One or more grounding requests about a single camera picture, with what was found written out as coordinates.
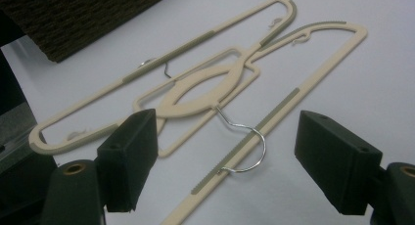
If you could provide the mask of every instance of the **silver wire hook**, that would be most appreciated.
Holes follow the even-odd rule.
[[[232,173],[242,173],[242,172],[247,172],[250,171],[254,168],[256,168],[257,166],[259,166],[262,163],[263,158],[265,157],[266,154],[266,143],[265,143],[265,137],[255,128],[244,125],[244,124],[237,124],[237,123],[233,123],[232,120],[230,120],[225,113],[222,112],[222,110],[219,107],[216,107],[216,109],[219,111],[219,114],[223,117],[223,119],[230,125],[235,126],[235,127],[241,127],[241,128],[246,128],[246,129],[250,129],[251,131],[253,131],[256,135],[258,135],[262,141],[262,156],[260,157],[259,161],[257,163],[255,163],[253,166],[250,166],[248,168],[243,168],[243,169],[234,169],[234,168],[229,168],[226,166],[223,166],[222,168],[220,168],[220,170],[217,173],[220,173],[223,170],[232,172]]]
[[[147,60],[147,61],[145,61],[145,62],[143,62],[143,63],[141,63],[140,64],[140,66],[139,67],[141,67],[141,66],[143,66],[143,65],[145,65],[145,64],[148,64],[149,62],[151,62],[151,61],[153,61],[153,60],[155,60],[156,58],[151,58],[151,59],[149,59],[149,60]],[[166,75],[168,78],[171,78],[171,76],[167,73],[167,69],[168,69],[168,62],[166,62],[166,63],[164,63],[165,64],[165,66],[164,66],[164,75]]]

